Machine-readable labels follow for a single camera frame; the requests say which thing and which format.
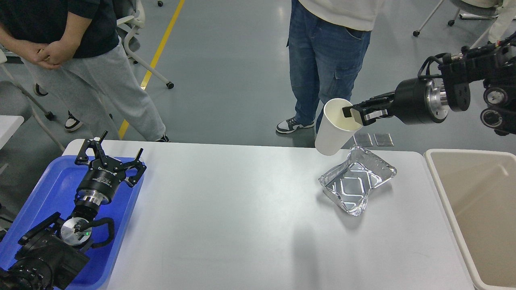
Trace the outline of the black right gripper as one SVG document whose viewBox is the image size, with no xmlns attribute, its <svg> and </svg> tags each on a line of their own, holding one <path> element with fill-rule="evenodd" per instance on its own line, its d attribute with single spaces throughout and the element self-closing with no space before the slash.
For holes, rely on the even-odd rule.
<svg viewBox="0 0 516 290">
<path fill-rule="evenodd" d="M 393 116 L 407 125 L 438 124 L 447 118 L 449 106 L 443 85 L 436 85 L 432 79 L 414 78 L 402 81 L 394 92 L 343 107 L 342 112 L 363 126 Z"/>
</svg>

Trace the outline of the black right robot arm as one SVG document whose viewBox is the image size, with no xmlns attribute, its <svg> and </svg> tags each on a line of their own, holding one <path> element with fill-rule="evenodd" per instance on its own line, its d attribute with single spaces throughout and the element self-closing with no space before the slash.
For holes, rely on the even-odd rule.
<svg viewBox="0 0 516 290">
<path fill-rule="evenodd" d="M 394 91 L 359 104 L 343 107 L 343 117 L 368 126 L 380 118 L 396 117 L 402 123 L 442 123 L 449 110 L 470 106 L 470 83 L 482 81 L 487 107 L 480 118 L 497 135 L 516 132 L 515 35 L 481 47 L 463 46 L 457 54 L 429 56 L 417 77 L 399 83 Z"/>
</svg>

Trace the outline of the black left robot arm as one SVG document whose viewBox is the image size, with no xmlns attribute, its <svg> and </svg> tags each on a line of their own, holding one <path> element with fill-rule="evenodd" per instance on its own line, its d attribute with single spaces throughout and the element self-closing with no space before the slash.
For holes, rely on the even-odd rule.
<svg viewBox="0 0 516 290">
<path fill-rule="evenodd" d="M 103 137 L 50 163 L 1 242 L 2 290 L 95 290 L 110 274 L 144 172 Z"/>
</svg>

